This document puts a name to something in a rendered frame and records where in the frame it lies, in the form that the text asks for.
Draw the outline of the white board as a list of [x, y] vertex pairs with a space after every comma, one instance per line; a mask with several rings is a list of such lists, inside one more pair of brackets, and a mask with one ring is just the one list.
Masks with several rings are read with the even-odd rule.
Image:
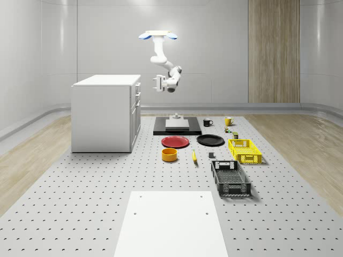
[[212, 193], [131, 192], [114, 257], [228, 257]]

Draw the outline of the dark grey basket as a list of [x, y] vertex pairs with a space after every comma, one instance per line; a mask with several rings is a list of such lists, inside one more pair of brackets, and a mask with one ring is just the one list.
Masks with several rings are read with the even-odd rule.
[[220, 195], [251, 194], [251, 181], [238, 161], [212, 161], [211, 169]]

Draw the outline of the white cabinet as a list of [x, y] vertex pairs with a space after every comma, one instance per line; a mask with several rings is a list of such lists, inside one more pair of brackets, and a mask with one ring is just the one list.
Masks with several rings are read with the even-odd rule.
[[71, 87], [71, 150], [130, 153], [140, 130], [140, 75], [94, 75]]

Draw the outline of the black plate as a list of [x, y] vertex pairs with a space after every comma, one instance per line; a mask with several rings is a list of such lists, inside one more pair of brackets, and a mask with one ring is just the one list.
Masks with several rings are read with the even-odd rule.
[[222, 137], [214, 134], [203, 134], [197, 137], [197, 142], [204, 146], [222, 146], [225, 144], [225, 141]]

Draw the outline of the red plate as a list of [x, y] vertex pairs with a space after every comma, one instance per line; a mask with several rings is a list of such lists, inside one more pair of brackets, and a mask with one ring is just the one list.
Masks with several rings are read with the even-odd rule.
[[169, 136], [163, 138], [161, 143], [167, 148], [184, 148], [189, 145], [189, 140], [181, 136]]

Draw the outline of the yellow basket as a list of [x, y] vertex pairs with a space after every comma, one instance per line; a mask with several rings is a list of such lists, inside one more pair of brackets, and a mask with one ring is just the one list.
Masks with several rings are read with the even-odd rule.
[[261, 163], [262, 154], [250, 139], [229, 139], [228, 148], [240, 163]]

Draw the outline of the yellow bowl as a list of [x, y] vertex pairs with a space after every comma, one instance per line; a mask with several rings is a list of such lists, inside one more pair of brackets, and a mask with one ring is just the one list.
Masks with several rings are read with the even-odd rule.
[[162, 160], [165, 162], [174, 162], [177, 160], [177, 150], [175, 148], [165, 148], [162, 150]]

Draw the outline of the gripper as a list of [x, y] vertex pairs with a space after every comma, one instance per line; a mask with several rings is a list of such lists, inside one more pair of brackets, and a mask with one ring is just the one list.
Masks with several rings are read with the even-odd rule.
[[156, 82], [154, 89], [156, 89], [157, 92], [163, 92], [166, 86], [166, 77], [164, 75], [157, 75], [153, 80]]

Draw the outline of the black stove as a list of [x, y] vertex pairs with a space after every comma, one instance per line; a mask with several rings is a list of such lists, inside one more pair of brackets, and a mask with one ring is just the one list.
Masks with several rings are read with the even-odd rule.
[[202, 131], [196, 117], [175, 114], [169, 117], [157, 117], [153, 135], [202, 135]]

